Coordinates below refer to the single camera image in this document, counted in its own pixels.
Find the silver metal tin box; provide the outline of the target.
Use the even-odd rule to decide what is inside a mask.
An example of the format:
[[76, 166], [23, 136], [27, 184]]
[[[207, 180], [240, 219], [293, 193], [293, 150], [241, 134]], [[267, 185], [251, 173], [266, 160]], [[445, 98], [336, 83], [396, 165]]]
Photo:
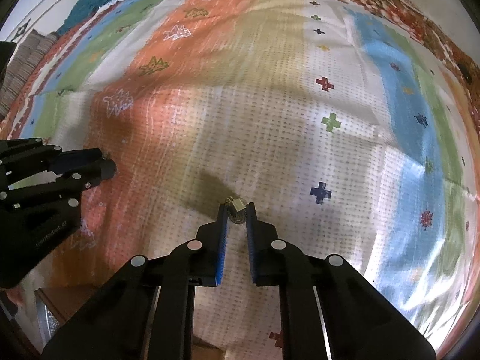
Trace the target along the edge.
[[34, 291], [37, 321], [43, 346], [69, 319], [65, 288], [40, 288]]

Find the striped brown pillow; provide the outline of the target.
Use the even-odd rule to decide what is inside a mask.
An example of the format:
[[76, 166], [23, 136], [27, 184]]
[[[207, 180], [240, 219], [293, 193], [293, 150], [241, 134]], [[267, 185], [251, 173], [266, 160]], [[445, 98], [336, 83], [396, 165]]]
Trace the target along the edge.
[[58, 39], [56, 32], [42, 35], [34, 29], [19, 44], [1, 85], [1, 119], [7, 116], [28, 78]]

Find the small gold ring charm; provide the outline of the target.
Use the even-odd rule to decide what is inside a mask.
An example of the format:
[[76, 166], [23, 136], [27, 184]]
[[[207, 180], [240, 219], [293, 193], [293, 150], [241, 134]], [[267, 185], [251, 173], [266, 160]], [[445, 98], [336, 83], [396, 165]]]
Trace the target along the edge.
[[241, 197], [227, 197], [225, 200], [229, 220], [234, 224], [246, 222], [247, 203]]

